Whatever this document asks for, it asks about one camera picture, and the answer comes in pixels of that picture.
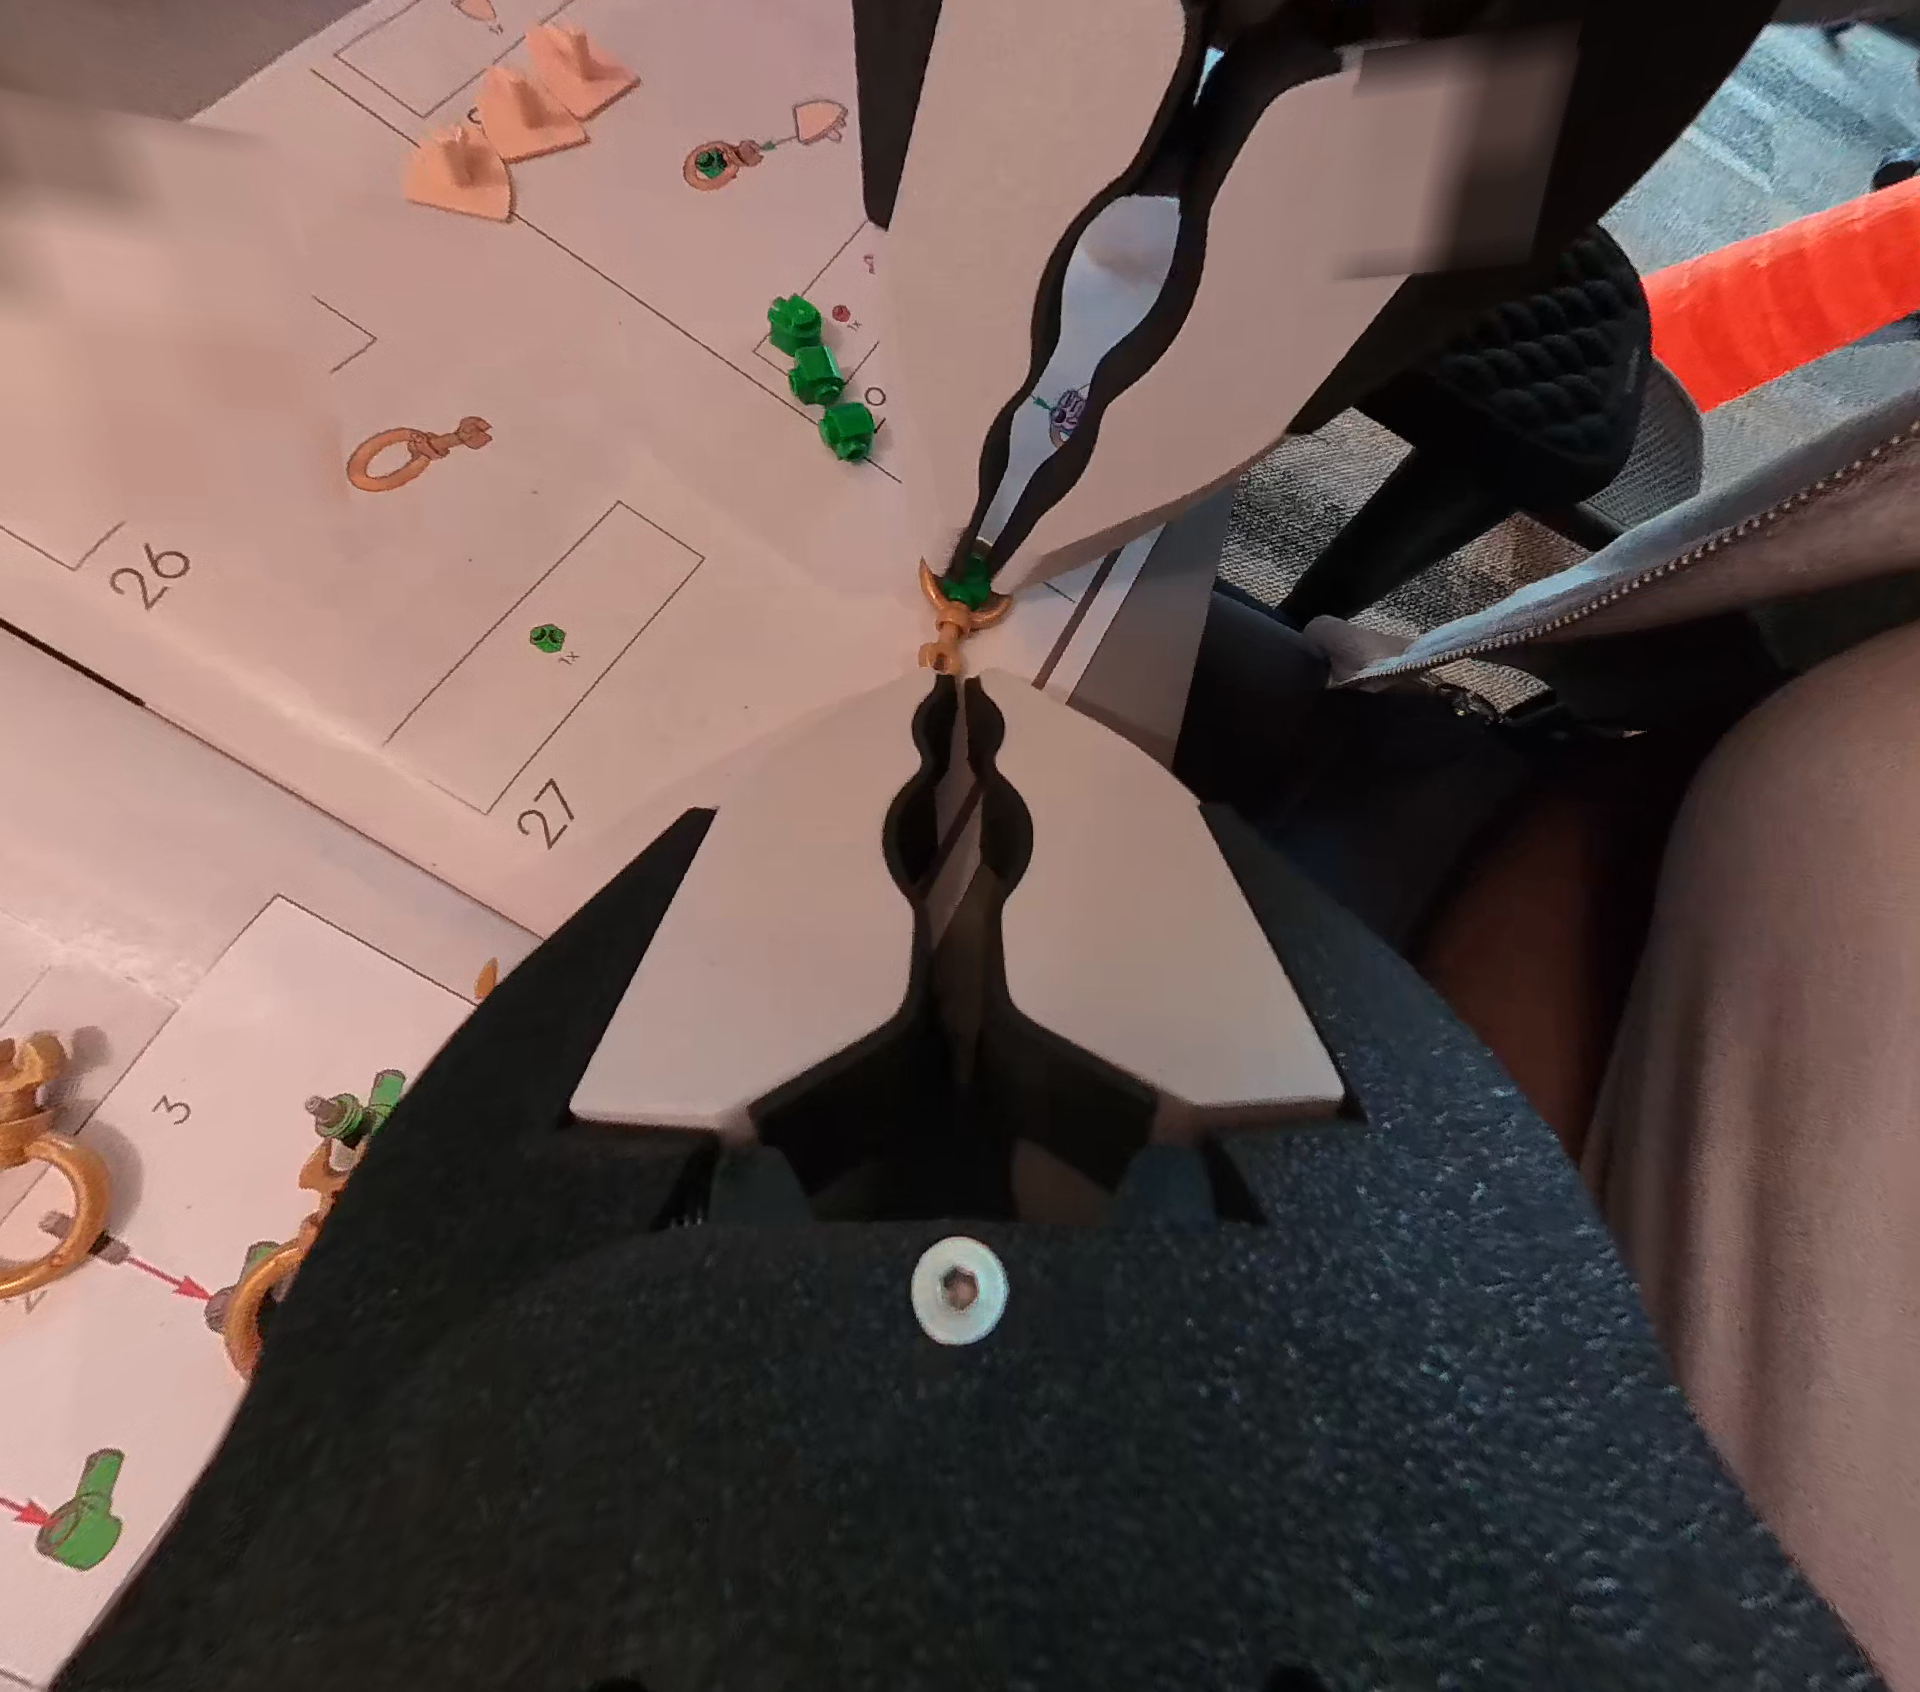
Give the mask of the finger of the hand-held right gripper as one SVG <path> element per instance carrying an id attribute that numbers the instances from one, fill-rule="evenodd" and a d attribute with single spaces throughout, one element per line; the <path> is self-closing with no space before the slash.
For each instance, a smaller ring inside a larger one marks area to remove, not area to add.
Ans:
<path id="1" fill-rule="evenodd" d="M 891 430 L 930 562 L 983 534 L 1069 262 L 1191 62 L 1189 0 L 940 1 L 881 255 Z"/>
<path id="2" fill-rule="evenodd" d="M 1362 245 L 1371 52 L 1356 0 L 1182 0 L 1185 52 L 1116 198 L 1166 198 L 1164 279 L 1098 360 L 1077 432 L 995 534 L 1009 591 L 1107 553 L 1270 452 L 1405 269 Z"/>

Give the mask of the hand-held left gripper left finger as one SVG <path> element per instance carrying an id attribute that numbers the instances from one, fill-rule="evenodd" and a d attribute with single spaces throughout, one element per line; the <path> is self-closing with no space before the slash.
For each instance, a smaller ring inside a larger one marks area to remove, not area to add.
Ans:
<path id="1" fill-rule="evenodd" d="M 916 914 L 885 824 L 922 771 L 928 669 L 843 698 L 747 752 L 578 1079 L 595 1125 L 757 1137 L 757 1108 L 889 1026 Z"/>

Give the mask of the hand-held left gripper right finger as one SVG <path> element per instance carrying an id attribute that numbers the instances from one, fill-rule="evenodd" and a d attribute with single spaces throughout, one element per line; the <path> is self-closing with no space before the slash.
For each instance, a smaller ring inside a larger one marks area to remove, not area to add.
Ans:
<path id="1" fill-rule="evenodd" d="M 1037 1146 L 1191 1146 L 1347 1087 L 1201 802 L 1002 672 L 967 688 L 995 878 L 976 1077 Z"/>

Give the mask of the gold ring toy piece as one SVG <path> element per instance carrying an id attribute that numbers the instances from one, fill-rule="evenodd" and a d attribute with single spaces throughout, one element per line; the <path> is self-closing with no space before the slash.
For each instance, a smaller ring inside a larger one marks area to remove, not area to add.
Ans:
<path id="1" fill-rule="evenodd" d="M 944 597 L 939 585 L 939 574 L 920 562 L 920 587 L 933 614 L 933 635 L 919 649 L 919 664 L 925 669 L 958 676 L 964 669 L 964 642 L 1000 624 L 1013 609 L 1015 600 L 995 591 L 996 602 L 985 609 L 969 609 Z"/>

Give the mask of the black mesh office chair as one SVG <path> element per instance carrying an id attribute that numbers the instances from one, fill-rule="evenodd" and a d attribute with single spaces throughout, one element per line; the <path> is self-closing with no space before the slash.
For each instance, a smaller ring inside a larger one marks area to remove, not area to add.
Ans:
<path id="1" fill-rule="evenodd" d="M 1655 355 L 1643 276 L 1603 225 L 1545 289 L 1483 312 L 1354 409 L 1406 453 L 1280 602 L 1297 628 L 1356 620 L 1511 518 L 1601 549 L 1702 490 L 1702 417 Z"/>

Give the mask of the person's bare leg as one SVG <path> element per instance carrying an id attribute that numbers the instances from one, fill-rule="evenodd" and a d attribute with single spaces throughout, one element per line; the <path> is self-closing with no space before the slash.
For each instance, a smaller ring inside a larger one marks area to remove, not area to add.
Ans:
<path id="1" fill-rule="evenodd" d="M 1531 803 L 1444 897 L 1427 981 L 1578 1159 L 1647 934 L 1644 843 L 1594 795 Z"/>

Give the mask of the orange object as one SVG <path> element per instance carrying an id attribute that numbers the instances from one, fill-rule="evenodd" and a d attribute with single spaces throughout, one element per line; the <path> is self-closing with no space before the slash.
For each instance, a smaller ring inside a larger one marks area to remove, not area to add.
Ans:
<path id="1" fill-rule="evenodd" d="M 1918 310 L 1918 178 L 1644 276 L 1655 360 L 1711 413 Z"/>

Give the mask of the peach petal toy piece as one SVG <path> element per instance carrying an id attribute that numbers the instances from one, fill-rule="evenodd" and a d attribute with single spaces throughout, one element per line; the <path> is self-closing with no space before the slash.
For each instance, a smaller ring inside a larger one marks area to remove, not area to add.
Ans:
<path id="1" fill-rule="evenodd" d="M 540 77 L 511 65 L 487 71 L 475 114 L 489 144 L 509 166 L 591 142 L 587 124 Z"/>
<path id="2" fill-rule="evenodd" d="M 422 137 L 400 175 L 407 201 L 506 223 L 515 216 L 515 179 L 500 149 L 476 124 L 459 121 Z"/>
<path id="3" fill-rule="evenodd" d="M 580 24 L 532 24 L 524 47 L 543 87 L 576 119 L 591 119 L 640 86 L 636 69 L 601 47 Z"/>

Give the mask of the grey zip jacket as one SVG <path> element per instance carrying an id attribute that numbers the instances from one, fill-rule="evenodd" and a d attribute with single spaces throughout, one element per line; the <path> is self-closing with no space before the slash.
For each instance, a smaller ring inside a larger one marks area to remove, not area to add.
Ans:
<path id="1" fill-rule="evenodd" d="M 1626 726 L 1759 696 L 1916 618 L 1910 392 L 1414 637 L 1321 615 L 1307 639 L 1338 688 L 1523 672 L 1577 716 Z"/>

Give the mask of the white instruction booklet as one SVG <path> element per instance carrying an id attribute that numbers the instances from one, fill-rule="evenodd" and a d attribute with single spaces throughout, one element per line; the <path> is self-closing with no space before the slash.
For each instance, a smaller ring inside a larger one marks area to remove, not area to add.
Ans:
<path id="1" fill-rule="evenodd" d="M 640 83 L 506 163 L 513 217 L 413 203 L 524 33 Z M 916 635 L 907 457 L 838 462 L 765 306 L 804 289 L 889 417 L 852 0 L 374 0 L 217 102 L 5 98 L 9 225 L 131 285 L 209 251 L 267 336 L 258 397 L 116 374 L 5 409 L 9 620 L 469 899 L 545 936 L 692 780 Z M 60 232 L 77 230 L 78 240 Z"/>

